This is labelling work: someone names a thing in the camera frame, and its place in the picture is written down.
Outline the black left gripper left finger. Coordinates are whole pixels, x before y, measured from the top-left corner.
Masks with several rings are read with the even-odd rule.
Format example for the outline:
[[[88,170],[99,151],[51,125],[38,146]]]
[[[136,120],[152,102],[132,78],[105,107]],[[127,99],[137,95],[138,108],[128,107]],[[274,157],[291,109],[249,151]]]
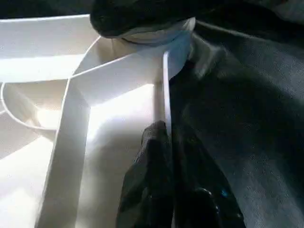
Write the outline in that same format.
[[[172,153],[164,121],[149,125],[123,180],[118,228],[170,228],[173,217]]]

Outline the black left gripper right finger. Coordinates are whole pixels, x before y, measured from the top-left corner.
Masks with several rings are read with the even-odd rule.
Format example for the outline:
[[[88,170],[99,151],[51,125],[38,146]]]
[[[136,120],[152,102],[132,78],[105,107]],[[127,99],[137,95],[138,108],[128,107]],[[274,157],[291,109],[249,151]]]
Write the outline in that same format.
[[[176,227],[246,226],[228,180],[190,127],[172,128],[172,155]]]

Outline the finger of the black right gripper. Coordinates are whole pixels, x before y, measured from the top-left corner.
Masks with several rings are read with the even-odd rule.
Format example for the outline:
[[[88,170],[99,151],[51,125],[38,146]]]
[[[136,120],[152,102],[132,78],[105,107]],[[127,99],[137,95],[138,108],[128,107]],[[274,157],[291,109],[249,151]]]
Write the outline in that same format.
[[[169,27],[204,8],[203,0],[96,0],[90,22],[101,36],[116,38]]]

